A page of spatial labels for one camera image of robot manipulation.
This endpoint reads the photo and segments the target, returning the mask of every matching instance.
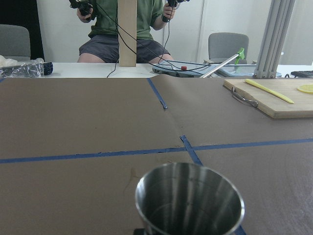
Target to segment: tape line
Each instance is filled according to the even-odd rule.
[[[191,145],[188,142],[187,138],[185,136],[182,136],[181,140],[183,140],[182,138],[185,140],[185,142],[183,141],[185,143],[185,147],[134,150],[134,151],[119,151],[119,152],[106,152],[106,153],[100,152],[100,153],[61,155],[61,156],[48,156],[48,157],[0,159],[0,164],[23,163],[23,162],[39,162],[39,161],[52,161],[52,160],[66,160],[66,159],[96,158],[96,157],[114,157],[114,156],[154,154],[154,153],[184,152],[186,150],[191,150],[191,152],[194,152],[194,157],[195,157],[195,160],[196,160],[198,157],[197,157],[195,151],[199,151],[199,150],[223,149],[223,148],[241,148],[241,147],[282,145],[282,144],[291,144],[291,143],[313,142],[313,138],[308,138],[308,139],[297,139],[297,140],[286,140],[286,141],[264,141],[264,142],[217,144],[217,145],[205,145],[205,146],[191,147]]]
[[[195,164],[203,165],[200,159],[198,158],[197,154],[195,153],[194,149],[192,148],[191,144],[189,143],[187,137],[185,135],[181,136],[180,139],[183,141],[186,150],[188,151],[191,159]]]
[[[47,156],[47,157],[11,158],[11,159],[0,159],[0,164],[128,156],[128,155],[154,154],[154,153],[171,153],[171,152],[183,152],[183,151],[186,151],[186,149],[181,147],[181,148],[162,148],[162,149],[147,149],[147,150],[134,150],[134,151],[118,151],[118,152],[106,152],[106,153],[100,152],[100,153],[75,154],[75,155]]]
[[[147,78],[152,90],[154,91],[154,93],[156,94],[157,98],[159,99],[159,101],[161,102],[163,109],[167,109],[167,104],[165,103],[165,101],[163,100],[162,96],[160,95],[160,93],[157,91],[155,85],[153,84],[153,82],[151,81],[150,78]]]
[[[245,231],[241,225],[236,229],[235,235],[246,235],[246,233],[245,233]]]
[[[242,147],[256,147],[256,146],[281,145],[281,144],[292,144],[292,143],[308,143],[308,142],[313,142],[313,138],[285,140],[285,141],[262,141],[262,142],[229,143],[229,144],[194,146],[193,149],[194,150],[209,150],[209,149],[221,149],[221,148],[242,148]]]

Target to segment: metal cup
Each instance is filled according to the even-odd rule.
[[[145,174],[135,201],[148,235],[230,235],[245,214],[229,180],[189,163],[164,164]]]

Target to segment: wooden cutting board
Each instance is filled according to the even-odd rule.
[[[243,79],[226,79],[224,86],[228,89],[234,87],[236,92],[245,99],[258,101],[258,109],[272,118],[310,118],[313,117],[313,94],[303,93],[297,87],[313,84],[313,79],[256,79],[259,84],[277,91],[294,101],[286,101],[247,84]]]

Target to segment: white wall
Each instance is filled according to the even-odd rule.
[[[271,0],[190,0],[183,2],[170,22],[166,48],[174,59],[202,63],[208,56],[207,38],[213,32],[248,35],[247,60],[257,60]],[[37,0],[45,60],[76,62],[94,22],[82,23],[68,0]],[[312,0],[298,0],[288,31],[282,64],[311,64],[313,60]],[[165,30],[153,31],[164,44]]]

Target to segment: plastic bag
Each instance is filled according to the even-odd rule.
[[[37,78],[44,76],[44,60],[38,58],[36,60],[15,61],[12,59],[4,59],[0,57],[0,77],[29,77]]]

